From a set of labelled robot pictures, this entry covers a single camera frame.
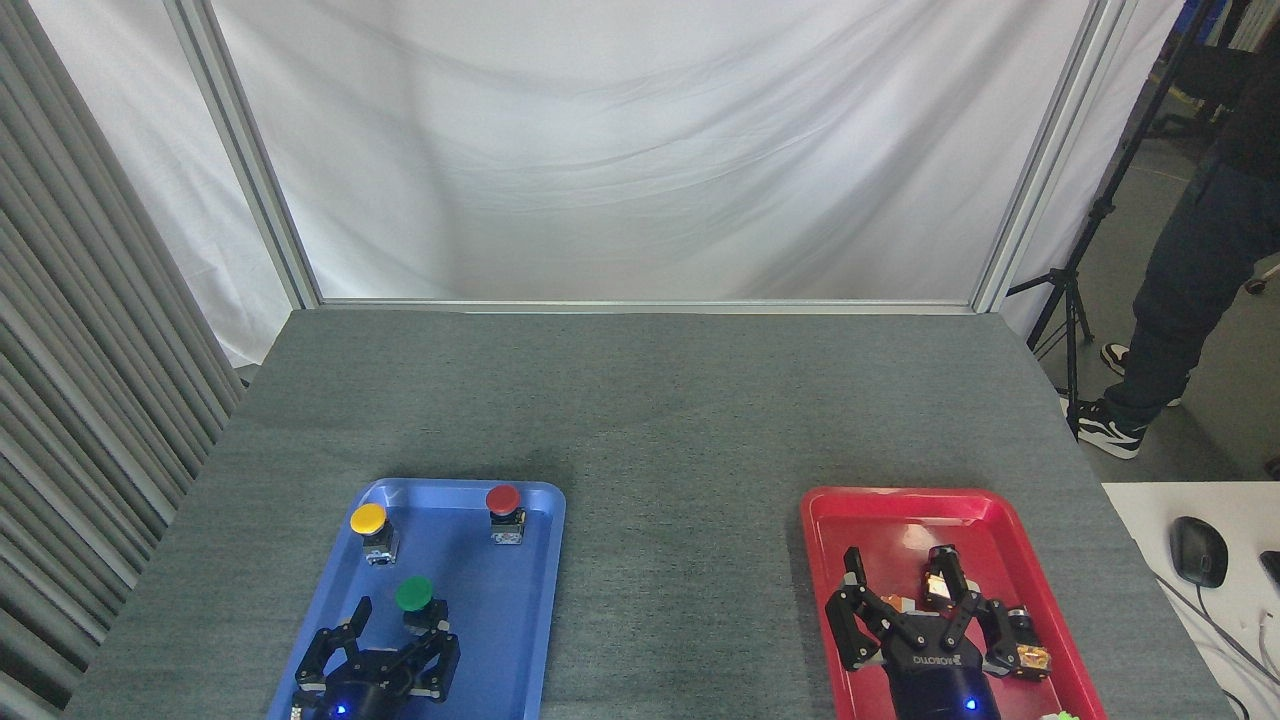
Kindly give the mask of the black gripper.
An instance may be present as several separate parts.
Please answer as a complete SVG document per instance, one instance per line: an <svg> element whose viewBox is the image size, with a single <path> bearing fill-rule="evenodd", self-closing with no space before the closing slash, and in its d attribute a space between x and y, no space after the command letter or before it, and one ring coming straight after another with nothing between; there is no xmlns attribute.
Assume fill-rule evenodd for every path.
<svg viewBox="0 0 1280 720"><path fill-rule="evenodd" d="M371 616L362 597L352 615L334 628L316 630L294 671L294 705L311 719L397 719L410 697L447 701L460 661L460 638L440 615L404 615L413 639L399 653L360 652L358 638ZM342 650L348 661L325 675Z"/></svg>
<svg viewBox="0 0 1280 720"><path fill-rule="evenodd" d="M826 616L845 671L884 661L897 719L1001 717L983 670L1007 676L1015 669L1016 643L1009 615L1000 600L970 587L957 559L948 560L945 569L952 600L950 621L909 620L916 629L911 637L925 638L922 650L900 635L899 611L869 588L858 547L846 550L844 566L841 585L826 602ZM963 635L973 618L986 642L983 665L980 651Z"/></svg>

